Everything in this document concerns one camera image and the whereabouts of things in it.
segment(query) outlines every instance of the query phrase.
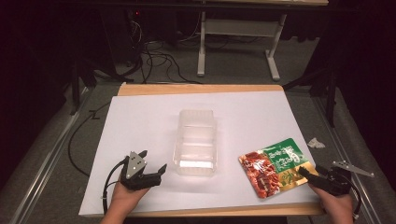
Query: human hand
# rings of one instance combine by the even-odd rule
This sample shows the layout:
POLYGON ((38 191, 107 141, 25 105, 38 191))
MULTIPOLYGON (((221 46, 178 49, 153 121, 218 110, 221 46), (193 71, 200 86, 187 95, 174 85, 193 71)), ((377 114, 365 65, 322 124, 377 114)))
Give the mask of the human hand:
POLYGON ((333 196, 311 184, 308 186, 319 196, 332 224, 353 223, 352 197, 349 194, 333 196))
POLYGON ((148 191, 149 189, 128 190, 120 182, 117 182, 113 190, 110 206, 101 224, 122 223, 148 191))

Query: gray carpet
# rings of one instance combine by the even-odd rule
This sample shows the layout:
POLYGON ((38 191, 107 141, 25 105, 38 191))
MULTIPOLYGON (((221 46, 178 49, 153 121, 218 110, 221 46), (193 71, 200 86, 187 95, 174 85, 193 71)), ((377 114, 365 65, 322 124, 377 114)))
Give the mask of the gray carpet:
MULTIPOLYGON (((299 77, 309 61, 317 41, 298 43, 295 39, 281 41, 276 52, 276 64, 281 76, 277 83, 270 78, 268 66, 263 58, 263 46, 268 45, 268 39, 261 39, 252 43, 232 41, 224 48, 220 40, 209 43, 210 49, 206 52, 205 77, 197 77, 196 63, 198 47, 179 44, 177 49, 162 46, 157 43, 150 45, 150 52, 155 51, 171 54, 180 67, 180 74, 189 80, 195 80, 210 84, 286 84, 299 77)), ((144 56, 144 74, 149 73, 146 63, 148 56, 144 56)), ((177 74, 177 67, 173 64, 167 73, 169 61, 163 57, 153 60, 153 69, 148 82, 173 82, 182 80, 177 74)), ((119 64, 119 71, 128 68, 119 64)), ((132 75, 136 83, 143 78, 140 73, 132 75)), ((8 223, 20 206, 29 187, 35 180, 42 163, 54 149, 59 135, 61 135, 69 123, 76 119, 70 133, 90 115, 89 110, 97 109, 107 103, 113 95, 117 95, 120 83, 98 78, 99 85, 84 94, 87 96, 86 103, 79 111, 78 117, 72 117, 68 113, 71 110, 71 102, 68 101, 64 108, 51 120, 42 134, 36 139, 35 144, 28 152, 21 165, 14 172, 0 195, 0 223, 8 223)), ((339 161, 344 157, 356 166, 373 171, 375 178, 359 176, 356 180, 363 185, 367 195, 366 206, 361 211, 361 217, 356 223, 396 223, 395 213, 391 208, 396 207, 395 193, 389 186, 386 177, 378 168, 375 159, 369 149, 364 145, 359 130, 350 117, 342 95, 337 92, 337 105, 334 110, 335 129, 329 127, 323 118, 322 99, 312 98, 306 91, 306 87, 296 88, 287 92, 290 107, 300 126, 306 141, 316 137, 326 145, 323 149, 312 149, 311 153, 317 164, 330 166, 332 161, 339 161)), ((71 144, 71 152, 74 162, 83 171, 89 172, 92 168, 95 150, 99 143, 101 131, 106 121, 108 107, 100 110, 96 117, 89 119, 76 133, 71 144)), ((71 137, 68 134, 60 145, 61 154, 59 160, 50 173, 48 182, 42 192, 38 192, 37 201, 34 201, 31 210, 26 210, 24 219, 20 223, 99 223, 98 218, 79 217, 78 210, 88 183, 88 177, 78 172, 71 164, 67 156, 67 143, 71 137)), ((314 223, 325 222, 325 216, 312 217, 314 223)), ((308 217, 288 217, 289 223, 310 223, 308 217)))

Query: desk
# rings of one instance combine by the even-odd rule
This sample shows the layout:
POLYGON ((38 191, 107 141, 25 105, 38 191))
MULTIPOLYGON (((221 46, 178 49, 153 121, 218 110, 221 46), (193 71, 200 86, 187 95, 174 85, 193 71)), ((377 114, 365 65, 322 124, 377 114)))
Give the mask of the desk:
POLYGON ((79 214, 86 217, 103 214, 100 196, 108 172, 128 151, 139 152, 144 148, 148 149, 145 173, 156 172, 164 163, 168 163, 168 168, 162 184, 148 192, 132 216, 321 215, 323 211, 318 196, 307 185, 272 198, 258 199, 238 163, 237 156, 287 137, 292 137, 314 163, 280 86, 123 85, 110 106, 79 214), (180 108, 190 106, 212 108, 218 120, 218 152, 221 159, 219 169, 210 178, 179 176, 172 164, 178 112, 180 108), (262 116, 255 118, 258 111, 262 116), (272 128, 244 134, 257 127, 272 128))
MULTIPOLYGON (((327 0, 208 0, 206 2, 235 2, 248 4, 277 4, 277 5, 304 5, 304 6, 327 6, 327 0)), ((247 36, 269 36, 273 38, 270 49, 265 50, 265 58, 270 68, 273 81, 279 81, 274 55, 285 25, 286 14, 281 14, 278 21, 238 21, 238 20, 217 20, 207 19, 203 11, 201 13, 201 42, 198 56, 198 77, 205 75, 205 35, 247 35, 247 36)))

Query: hand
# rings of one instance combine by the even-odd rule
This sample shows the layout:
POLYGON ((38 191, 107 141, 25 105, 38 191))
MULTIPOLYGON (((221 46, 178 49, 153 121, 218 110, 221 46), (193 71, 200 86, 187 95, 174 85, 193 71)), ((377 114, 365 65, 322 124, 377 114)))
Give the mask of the hand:
POLYGON ((349 194, 333 196, 323 189, 308 185, 321 199, 332 224, 353 223, 352 197, 349 194))
POLYGON ((149 189, 128 190, 120 182, 117 182, 111 197, 110 206, 101 224, 122 223, 148 191, 149 189))

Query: white surface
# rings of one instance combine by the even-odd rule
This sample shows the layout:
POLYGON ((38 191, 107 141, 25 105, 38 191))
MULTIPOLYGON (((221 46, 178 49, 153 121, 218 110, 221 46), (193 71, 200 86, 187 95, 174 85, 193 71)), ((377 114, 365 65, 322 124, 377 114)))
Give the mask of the white surface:
MULTIPOLYGON (((79 214, 103 214, 102 191, 110 170, 130 151, 147 150, 145 174, 168 164, 163 182, 152 188, 134 212, 260 204, 317 202, 307 186, 259 199, 238 157, 293 138, 314 164, 283 91, 198 93, 114 97, 79 214), (218 125, 218 169, 211 177, 182 176, 173 152, 182 109, 213 110, 218 125)), ((112 176, 116 180, 120 168, 112 176)), ((108 189, 111 197, 113 187, 108 189)))

